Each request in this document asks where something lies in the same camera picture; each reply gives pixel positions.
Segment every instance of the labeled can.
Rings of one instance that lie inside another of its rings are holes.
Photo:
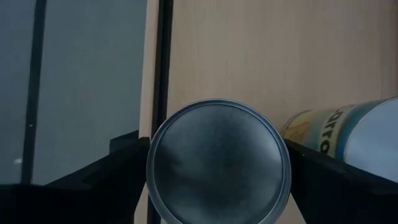
[[[296,114],[281,135],[398,182],[398,97]]]

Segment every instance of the can rim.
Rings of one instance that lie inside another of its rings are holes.
[[[253,108],[251,108],[247,105],[244,105],[242,103],[239,103],[237,101],[233,101],[233,100],[207,99],[207,100],[196,101],[194,103],[191,103],[191,104],[179,109],[170,118],[168,118],[157,130],[154,137],[152,138],[152,142],[151,142],[150,149],[148,152],[147,167],[146,167],[147,168],[146,169],[147,170],[147,173],[146,173],[147,186],[148,186],[148,190],[149,190],[149,196],[150,196],[150,199],[152,200],[152,203],[154,204],[154,207],[159,212],[160,216],[168,224],[183,224],[165,206],[165,204],[163,203],[163,201],[161,199],[161,196],[159,195],[159,192],[156,187],[155,174],[154,174],[155,154],[156,154],[157,146],[158,146],[160,140],[162,139],[163,134],[166,132],[166,130],[169,128],[169,126],[176,119],[178,119],[181,115],[185,114],[186,112],[188,112],[192,109],[195,109],[195,108],[201,107],[201,106],[208,106],[208,105],[225,105],[225,106],[232,106],[232,107],[244,110],[244,111],[250,113],[251,115],[253,115],[260,122],[262,122],[263,125],[272,134],[274,141],[278,145],[280,157],[282,160],[282,183],[281,183],[281,188],[280,188],[278,198],[275,201],[274,206],[271,208],[269,213],[267,215],[265,215],[264,218],[258,224],[274,223],[282,214],[282,212],[287,204],[287,201],[289,199],[289,195],[290,195],[291,169],[290,169],[289,153],[287,152],[287,147],[285,145],[285,142],[283,141],[282,137],[278,133],[277,129],[272,125],[272,123],[266,117],[264,117],[262,114],[260,114]]]

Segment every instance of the can lid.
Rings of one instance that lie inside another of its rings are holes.
[[[152,140],[150,198],[168,223],[274,223],[290,192],[276,128],[252,108],[204,100],[173,114]]]

